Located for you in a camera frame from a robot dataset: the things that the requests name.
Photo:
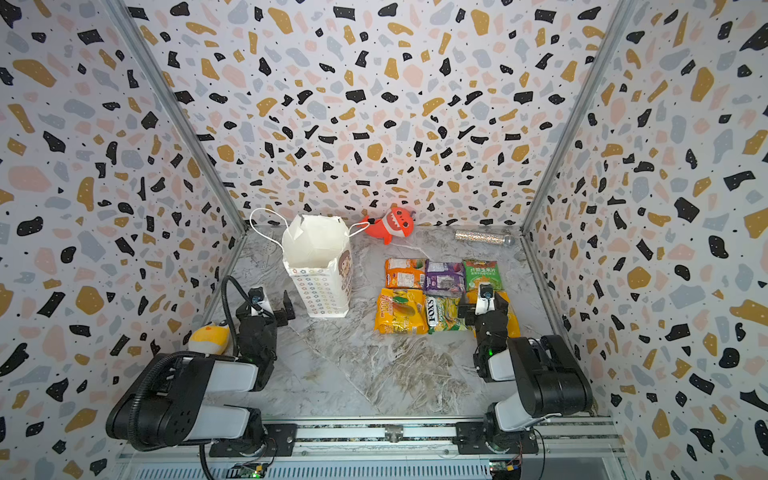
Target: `white paper bag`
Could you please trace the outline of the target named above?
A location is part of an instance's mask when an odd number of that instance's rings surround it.
[[[266,210],[288,220],[266,208]],[[352,251],[349,238],[367,228],[368,222],[355,233],[341,217],[297,215],[277,242],[254,228],[254,231],[283,249],[283,265],[299,290],[306,312],[311,317],[342,317],[349,312],[352,289]]]

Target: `black mounting plate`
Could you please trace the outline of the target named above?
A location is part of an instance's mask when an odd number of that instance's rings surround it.
[[[293,445],[296,443],[296,430],[298,428],[295,423],[265,423],[264,428],[266,428],[265,436],[268,440],[266,441],[266,451],[260,456],[261,459],[269,460],[272,457],[290,457],[293,455]],[[248,459],[248,457],[243,457],[235,452],[229,446],[228,440],[214,443],[210,447],[208,456],[211,458]]]
[[[509,435],[518,437],[517,445],[522,442],[523,453],[538,453],[538,443],[535,439],[531,439],[529,432],[509,432]],[[486,444],[482,422],[456,423],[456,438],[453,442],[458,445],[460,455],[499,454],[499,452],[491,450]],[[519,452],[519,447],[512,447],[507,453],[511,456],[517,456]]]

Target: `yellow plush toy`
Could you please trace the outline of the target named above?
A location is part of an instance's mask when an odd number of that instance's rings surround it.
[[[191,352],[221,355],[230,341],[230,328],[209,323],[197,329],[190,337],[187,348]]]

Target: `patterned wall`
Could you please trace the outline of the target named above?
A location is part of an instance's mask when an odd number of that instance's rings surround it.
[[[245,216],[514,224],[614,2],[128,4]]]
[[[531,233],[638,478],[768,478],[767,14],[638,2]]]
[[[185,343],[233,225],[101,4],[0,15],[0,478],[107,478],[107,414]]]

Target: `black cable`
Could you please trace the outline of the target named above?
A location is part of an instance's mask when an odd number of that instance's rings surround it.
[[[134,394],[133,402],[131,403],[131,409],[128,411],[128,442],[131,444],[131,447],[136,449],[139,452],[152,452],[153,450],[161,449],[164,445],[159,446],[149,446],[141,441],[139,439],[139,410],[141,409],[141,403],[144,401],[144,398],[149,393],[149,388],[152,385],[152,383],[157,379],[157,376],[160,375],[163,370],[166,368],[166,366],[176,360],[179,357],[182,356],[205,356],[203,353],[198,352],[173,352],[169,353],[165,357],[159,359],[157,363],[155,363],[152,368],[147,372],[147,375],[144,377],[143,380],[141,380],[141,384],[139,384],[138,388],[136,389],[136,393]]]
[[[557,375],[557,370],[555,367],[553,367],[552,359],[549,358],[549,355],[547,355],[546,350],[544,350],[544,347],[541,346],[541,342],[538,341],[538,339],[533,339],[536,343],[538,343],[539,348],[541,348],[541,354],[546,358],[547,366],[555,372],[555,378],[558,381],[558,387],[560,387],[560,407],[565,408],[565,393],[563,392],[563,384],[560,382],[560,376]]]
[[[200,444],[200,468],[203,469],[203,475],[205,475],[206,480],[216,480],[214,478],[214,475],[210,473],[210,470],[208,469],[208,461],[205,459],[205,444]]]
[[[275,455],[272,455],[272,459],[270,460],[269,463],[266,464],[267,468],[271,467],[272,464],[275,462],[275,458],[277,458],[277,440],[273,439],[272,437],[270,437],[270,440],[272,440],[275,443]]]
[[[240,286],[240,284],[235,280],[231,275],[225,276],[223,279],[221,279],[221,308],[224,309],[224,318],[227,319],[227,326],[230,327],[230,336],[232,337],[232,356],[237,356],[237,354],[240,352],[240,345],[237,343],[237,332],[235,331],[235,322],[232,321],[232,313],[230,312],[230,304],[227,302],[227,284],[229,282],[232,282],[232,284],[237,288],[237,291],[240,292],[240,296],[243,297],[243,300],[248,303],[248,306],[250,307],[250,298],[248,298],[248,294],[245,293],[245,290],[243,290],[243,287]]]
[[[541,473],[538,474],[538,480],[541,480],[544,478],[544,466],[547,463],[547,447],[544,445],[544,436],[539,432],[537,429],[533,429],[534,432],[538,433],[538,436],[541,437],[541,453],[544,456],[544,458],[541,460]]]

